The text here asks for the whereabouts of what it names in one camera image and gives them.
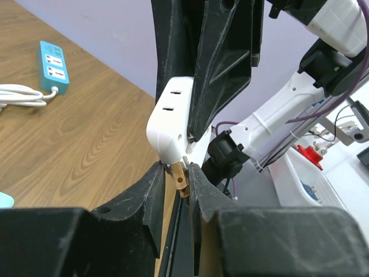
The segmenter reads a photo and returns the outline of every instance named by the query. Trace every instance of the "white plastic basket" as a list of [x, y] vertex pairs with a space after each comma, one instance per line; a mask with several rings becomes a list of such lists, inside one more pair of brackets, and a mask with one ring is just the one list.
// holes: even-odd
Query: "white plastic basket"
[[[281, 206], [327, 206], [346, 209], [321, 170], [294, 149], [289, 149], [271, 164], [269, 170]], [[314, 191], [317, 201], [306, 192], [302, 183]]]

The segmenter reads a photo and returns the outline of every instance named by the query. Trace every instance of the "white cable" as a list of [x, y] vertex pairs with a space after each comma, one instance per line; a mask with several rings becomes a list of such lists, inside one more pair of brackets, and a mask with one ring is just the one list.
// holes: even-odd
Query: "white cable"
[[58, 91], [57, 87], [52, 87], [49, 95], [43, 95], [25, 85], [0, 85], [0, 111], [7, 105], [44, 107], [47, 104], [44, 100], [54, 98]]

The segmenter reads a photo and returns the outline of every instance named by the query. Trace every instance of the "red object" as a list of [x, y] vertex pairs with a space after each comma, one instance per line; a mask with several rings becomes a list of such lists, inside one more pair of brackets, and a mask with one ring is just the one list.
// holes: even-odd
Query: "red object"
[[317, 153], [313, 149], [313, 147], [309, 146], [307, 148], [303, 148], [301, 145], [298, 145], [298, 151], [309, 161], [311, 161], [317, 168], [323, 170], [323, 167], [319, 164], [319, 162], [323, 159], [321, 155]]

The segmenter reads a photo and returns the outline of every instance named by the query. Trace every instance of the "power strip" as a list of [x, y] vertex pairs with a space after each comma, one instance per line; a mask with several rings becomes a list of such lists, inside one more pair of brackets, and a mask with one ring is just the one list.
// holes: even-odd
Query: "power strip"
[[40, 41], [37, 61], [41, 89], [51, 91], [52, 87], [57, 87], [58, 94], [65, 94], [69, 78], [63, 50], [49, 42]]

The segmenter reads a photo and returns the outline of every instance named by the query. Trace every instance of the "wooden table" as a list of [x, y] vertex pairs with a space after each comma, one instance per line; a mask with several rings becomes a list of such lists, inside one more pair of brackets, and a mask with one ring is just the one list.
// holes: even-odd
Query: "wooden table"
[[[39, 89], [40, 40], [63, 48], [70, 78], [47, 107], [0, 113], [0, 191], [15, 207], [105, 203], [158, 160], [145, 133], [153, 98], [12, 0], [0, 10], [1, 84]], [[174, 193], [167, 185], [162, 245]]]

